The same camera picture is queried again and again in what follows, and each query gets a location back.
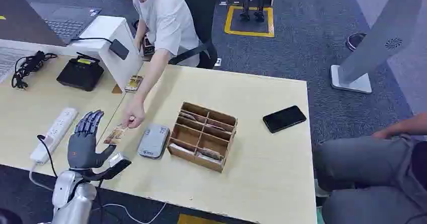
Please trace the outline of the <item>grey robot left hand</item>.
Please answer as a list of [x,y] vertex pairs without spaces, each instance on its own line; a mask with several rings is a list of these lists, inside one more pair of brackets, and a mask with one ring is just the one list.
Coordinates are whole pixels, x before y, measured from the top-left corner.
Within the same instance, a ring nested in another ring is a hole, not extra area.
[[99,168],[115,151],[115,145],[108,145],[101,153],[96,152],[97,130],[104,112],[88,112],[75,126],[67,147],[67,159],[70,168],[77,170]]

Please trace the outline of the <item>person's hand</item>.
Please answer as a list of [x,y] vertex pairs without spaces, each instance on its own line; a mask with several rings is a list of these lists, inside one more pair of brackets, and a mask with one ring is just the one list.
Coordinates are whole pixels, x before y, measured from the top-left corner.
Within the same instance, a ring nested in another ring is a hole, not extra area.
[[121,125],[122,127],[137,128],[142,124],[145,116],[144,100],[139,96],[134,96],[125,108]]

